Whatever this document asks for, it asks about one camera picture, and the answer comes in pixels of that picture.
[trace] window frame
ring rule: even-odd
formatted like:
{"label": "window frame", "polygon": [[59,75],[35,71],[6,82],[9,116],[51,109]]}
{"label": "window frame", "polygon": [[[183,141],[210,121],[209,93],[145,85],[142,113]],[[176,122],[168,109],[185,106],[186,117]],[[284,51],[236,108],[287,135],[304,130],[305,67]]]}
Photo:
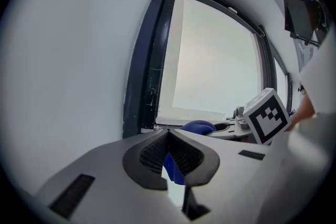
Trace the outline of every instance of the window frame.
{"label": "window frame", "polygon": [[123,106],[122,137],[141,133],[143,95],[154,35],[165,0],[151,0],[135,42]]}
{"label": "window frame", "polygon": [[[150,49],[147,58],[144,60],[148,63],[147,71],[144,72],[145,76],[142,76],[142,85],[144,89],[139,88],[140,83],[138,82],[138,89],[135,87],[137,85],[132,85],[132,81],[128,81],[127,92],[125,96],[125,103],[128,101],[128,109],[124,109],[124,125],[123,125],[123,138],[130,137],[140,132],[146,132],[148,130],[157,129],[162,127],[160,124],[156,124],[155,119],[157,117],[157,112],[159,108],[159,99],[161,92],[161,82],[163,76],[163,67],[165,60],[165,52],[167,46],[167,40],[169,36],[170,23],[172,19],[173,7],[175,0],[161,0],[162,8],[160,10],[160,15],[158,18],[158,23],[151,27],[153,39],[151,40],[140,40],[139,37],[143,34],[142,29],[140,29],[139,36],[135,45],[133,60],[136,61],[138,55],[135,54],[135,50],[138,47],[143,47],[144,42]],[[263,25],[258,25],[247,17],[244,13],[239,11],[234,5],[226,2],[225,0],[197,0],[201,3],[209,5],[229,17],[233,18],[245,28],[247,28],[256,37],[256,44],[259,52],[259,62],[260,62],[260,72],[261,72],[261,89],[274,88],[277,90],[276,81],[276,70],[274,57],[271,50],[271,44],[267,37],[267,33]],[[151,6],[148,8],[147,13],[151,11]],[[130,70],[129,80],[134,78],[134,74],[139,73],[137,70]],[[132,94],[139,95],[141,92],[142,101],[134,106],[133,110],[132,103],[130,103]],[[132,127],[129,128],[127,124],[132,123]]]}

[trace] blue object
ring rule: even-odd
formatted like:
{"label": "blue object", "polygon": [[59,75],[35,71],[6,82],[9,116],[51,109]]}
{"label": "blue object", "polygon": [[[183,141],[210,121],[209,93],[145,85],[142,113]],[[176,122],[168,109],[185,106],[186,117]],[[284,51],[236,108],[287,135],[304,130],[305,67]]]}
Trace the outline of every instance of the blue object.
{"label": "blue object", "polygon": [[[204,133],[214,132],[216,128],[212,123],[207,121],[191,121],[182,126],[181,130],[202,135]],[[175,162],[173,161],[170,153],[168,153],[166,159],[164,160],[163,166],[167,170],[168,176],[171,181],[175,182],[178,185],[184,185],[184,177]]]}

